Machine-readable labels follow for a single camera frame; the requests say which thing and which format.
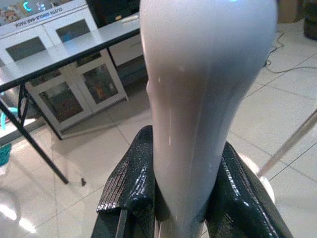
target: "electrical cable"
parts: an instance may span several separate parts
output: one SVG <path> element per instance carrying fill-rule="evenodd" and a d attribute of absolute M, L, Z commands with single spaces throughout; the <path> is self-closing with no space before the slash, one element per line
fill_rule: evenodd
<path fill-rule="evenodd" d="M 278 31 L 278 33 L 281 33 L 281 35 L 277 38 L 276 42 L 279 44 L 279 46 L 275 47 L 273 50 L 270 51 L 270 53 L 268 54 L 268 56 L 270 56 L 273 52 L 277 51 L 280 48 L 283 48 L 285 45 L 280 41 L 280 39 L 285 35 L 285 32 L 282 31 Z M 301 67 L 294 67 L 294 68 L 290 68 L 290 69 L 286 69 L 286 70 L 282 70 L 282 71 L 273 71 L 272 69 L 270 69 L 268 66 L 270 66 L 272 64 L 272 62 L 267 59 L 266 63 L 265 63 L 265 68 L 271 72 L 271 73 L 285 73 L 285 72 L 289 72 L 289 71 L 293 71 L 293 70 L 297 70 L 297 69 L 301 69 L 301 68 L 307 68 L 307 69 L 317 69 L 317 67 L 312 67 L 312 66 L 301 66 Z"/>

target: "table top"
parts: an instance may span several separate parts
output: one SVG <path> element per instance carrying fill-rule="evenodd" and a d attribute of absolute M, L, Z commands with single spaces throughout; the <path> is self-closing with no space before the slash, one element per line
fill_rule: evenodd
<path fill-rule="evenodd" d="M 0 92 L 63 67 L 140 32 L 139 19 L 117 21 L 0 68 Z"/>

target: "white tile floor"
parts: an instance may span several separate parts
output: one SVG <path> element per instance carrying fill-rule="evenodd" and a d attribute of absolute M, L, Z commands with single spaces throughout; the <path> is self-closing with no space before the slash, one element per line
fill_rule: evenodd
<path fill-rule="evenodd" d="M 270 56 L 271 69 L 317 66 L 317 42 L 304 38 L 302 26 L 303 21 L 279 26 L 285 47 Z M 128 102 L 102 112 L 107 129 L 64 141 L 45 126 L 32 132 L 69 178 L 68 185 L 23 138 L 13 142 L 7 173 L 0 177 L 0 237 L 90 237 L 107 177 L 137 131 L 151 124 L 144 87 L 136 85 Z M 262 166 L 316 107 L 317 70 L 273 74 L 264 68 L 237 112 L 228 141 Z M 317 127 L 267 174 L 295 238 L 317 237 L 316 154 Z M 87 181 L 84 187 L 81 178 Z"/>

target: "metal rod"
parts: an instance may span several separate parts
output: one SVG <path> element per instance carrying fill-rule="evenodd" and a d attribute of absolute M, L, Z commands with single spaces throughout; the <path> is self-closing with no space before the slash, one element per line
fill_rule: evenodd
<path fill-rule="evenodd" d="M 28 111 L 28 106 L 29 106 L 29 99 L 26 98 L 26 102 L 25 102 L 25 105 L 24 105 L 24 110 L 23 110 L 23 114 L 20 118 L 21 120 L 21 125 L 24 125 L 24 122 L 25 122 L 25 119 L 26 119 L 26 114 L 27 114 L 27 111 Z"/>
<path fill-rule="evenodd" d="M 62 140 L 61 136 L 59 135 L 59 133 L 57 132 L 56 128 L 52 125 L 52 123 L 50 122 L 50 120 L 47 118 L 47 116 L 42 112 L 42 110 L 40 109 L 39 105 L 35 102 L 35 100 L 33 99 L 33 97 L 30 95 L 30 93 L 27 91 L 28 95 L 30 96 L 29 99 L 32 102 L 33 106 L 38 110 L 38 112 L 40 113 L 41 117 L 44 118 L 44 120 L 46 121 L 46 123 L 50 126 L 50 128 L 52 129 L 52 131 L 55 133 L 55 135 L 58 137 L 59 140 Z"/>
<path fill-rule="evenodd" d="M 124 229 L 125 229 L 125 223 L 127 220 L 127 210 L 121 210 L 120 211 L 120 217 L 119 217 L 119 222 L 117 226 L 117 231 L 115 233 L 115 238 L 123 238 L 124 236 Z"/>
<path fill-rule="evenodd" d="M 19 132 L 30 142 L 33 148 L 40 154 L 40 156 L 45 160 L 45 162 L 51 167 L 51 169 L 57 174 L 57 176 L 64 182 L 68 183 L 68 179 L 63 175 L 63 173 L 58 169 L 58 167 L 53 163 L 53 161 L 47 156 L 47 154 L 41 149 L 41 147 L 36 143 L 36 141 L 31 137 L 29 132 L 23 127 L 21 123 L 15 118 L 15 116 L 6 108 L 0 99 L 0 110 L 10 119 L 10 121 L 16 126 Z"/>
<path fill-rule="evenodd" d="M 20 85 L 19 88 L 19 99 L 18 99 L 18 117 L 22 118 L 21 107 L 22 107 L 22 99 L 24 98 L 24 84 Z"/>
<path fill-rule="evenodd" d="M 297 129 L 297 131 L 278 149 L 272 158 L 260 168 L 257 176 L 262 177 L 267 173 L 300 139 L 302 139 L 317 123 L 317 109 Z"/>

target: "glass cabinet door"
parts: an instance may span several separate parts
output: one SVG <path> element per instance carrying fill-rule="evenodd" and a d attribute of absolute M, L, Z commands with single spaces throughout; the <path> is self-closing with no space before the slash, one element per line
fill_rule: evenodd
<path fill-rule="evenodd" d="M 81 58 L 71 67 L 80 78 L 78 87 L 94 112 L 126 97 L 107 50 Z"/>
<path fill-rule="evenodd" d="M 77 85 L 69 82 L 68 70 L 54 70 L 31 80 L 27 89 L 48 120 L 60 131 L 92 113 Z"/>
<path fill-rule="evenodd" d="M 55 45 L 97 29 L 88 8 L 53 20 L 43 26 Z"/>

